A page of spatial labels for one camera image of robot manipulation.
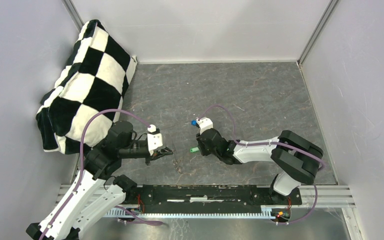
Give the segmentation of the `green tagged key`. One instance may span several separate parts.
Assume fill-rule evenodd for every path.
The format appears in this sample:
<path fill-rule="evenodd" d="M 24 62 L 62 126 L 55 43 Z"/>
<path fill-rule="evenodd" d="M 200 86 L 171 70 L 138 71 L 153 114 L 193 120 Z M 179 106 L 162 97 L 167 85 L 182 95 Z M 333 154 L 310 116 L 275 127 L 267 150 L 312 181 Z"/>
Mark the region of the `green tagged key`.
<path fill-rule="evenodd" d="M 199 148 L 198 147 L 193 147 L 189 150 L 191 153 L 196 153 L 196 152 L 199 152 Z"/>

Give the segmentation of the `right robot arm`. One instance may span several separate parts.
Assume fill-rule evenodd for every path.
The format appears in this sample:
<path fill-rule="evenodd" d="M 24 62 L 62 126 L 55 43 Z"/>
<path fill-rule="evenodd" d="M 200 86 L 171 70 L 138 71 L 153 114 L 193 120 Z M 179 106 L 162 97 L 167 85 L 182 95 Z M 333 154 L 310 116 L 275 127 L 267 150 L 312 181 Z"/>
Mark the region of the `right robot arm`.
<path fill-rule="evenodd" d="M 324 151 L 317 145 L 284 130 L 280 136 L 260 141 L 226 140 L 214 128 L 196 135 L 198 148 L 203 156 L 213 155 L 226 165 L 250 162 L 273 162 L 281 168 L 269 189 L 269 199 L 282 204 L 301 185 L 312 185 Z"/>

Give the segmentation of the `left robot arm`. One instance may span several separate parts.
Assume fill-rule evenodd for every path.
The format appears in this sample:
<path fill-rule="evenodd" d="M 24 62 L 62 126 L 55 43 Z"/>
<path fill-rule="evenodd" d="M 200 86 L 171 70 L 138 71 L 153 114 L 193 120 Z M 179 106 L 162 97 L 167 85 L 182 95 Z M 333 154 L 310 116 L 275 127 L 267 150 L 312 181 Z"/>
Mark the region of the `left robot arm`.
<path fill-rule="evenodd" d="M 83 172 L 54 210 L 41 222 L 31 223 L 26 233 L 33 240 L 79 240 L 116 205 L 133 203 L 137 184 L 125 175 L 114 176 L 123 159 L 144 159 L 145 164 L 172 155 L 163 147 L 158 129 L 145 140 L 137 139 L 133 125 L 116 122 L 86 156 Z"/>

